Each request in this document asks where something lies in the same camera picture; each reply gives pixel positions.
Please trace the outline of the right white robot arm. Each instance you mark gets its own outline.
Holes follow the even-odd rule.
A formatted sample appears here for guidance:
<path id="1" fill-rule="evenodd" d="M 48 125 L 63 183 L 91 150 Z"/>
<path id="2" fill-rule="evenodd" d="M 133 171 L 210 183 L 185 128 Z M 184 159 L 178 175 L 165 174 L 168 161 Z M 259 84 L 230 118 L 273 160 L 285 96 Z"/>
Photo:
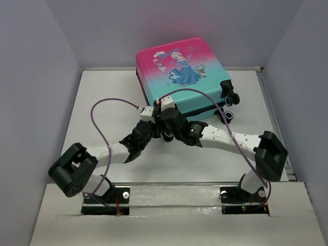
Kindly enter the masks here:
<path id="1" fill-rule="evenodd" d="M 177 109 L 168 108 L 160 121 L 173 136 L 187 146 L 212 148 L 240 154 L 250 165 L 236 188 L 236 195 L 247 201 L 265 184 L 279 182 L 288 151 L 271 131 L 260 135 L 230 133 L 201 121 L 188 121 Z"/>

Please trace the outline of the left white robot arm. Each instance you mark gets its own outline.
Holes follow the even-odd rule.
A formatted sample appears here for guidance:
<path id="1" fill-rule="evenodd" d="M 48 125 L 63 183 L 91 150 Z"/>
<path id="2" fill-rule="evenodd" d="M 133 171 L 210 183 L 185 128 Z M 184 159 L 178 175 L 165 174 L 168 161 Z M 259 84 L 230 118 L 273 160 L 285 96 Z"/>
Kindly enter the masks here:
<path id="1" fill-rule="evenodd" d="M 108 203 L 115 194 L 115 185 L 106 174 L 95 175 L 94 170 L 134 161 L 152 138 L 159 137 L 158 124 L 140 120 L 131 134 L 111 146 L 86 148 L 74 143 L 50 167 L 48 176 L 67 197 L 83 193 Z"/>

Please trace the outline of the pink and teal suitcase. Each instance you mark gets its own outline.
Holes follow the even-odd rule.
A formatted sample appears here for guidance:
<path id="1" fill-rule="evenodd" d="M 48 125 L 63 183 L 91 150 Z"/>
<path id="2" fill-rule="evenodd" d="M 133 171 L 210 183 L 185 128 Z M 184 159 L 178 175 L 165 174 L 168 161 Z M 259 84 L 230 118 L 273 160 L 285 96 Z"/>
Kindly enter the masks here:
<path id="1" fill-rule="evenodd" d="M 136 76 L 148 105 L 173 92 L 176 106 L 189 121 L 218 115 L 222 123 L 230 123 L 234 115 L 224 107 L 240 102 L 229 74 L 201 38 L 140 50 Z"/>

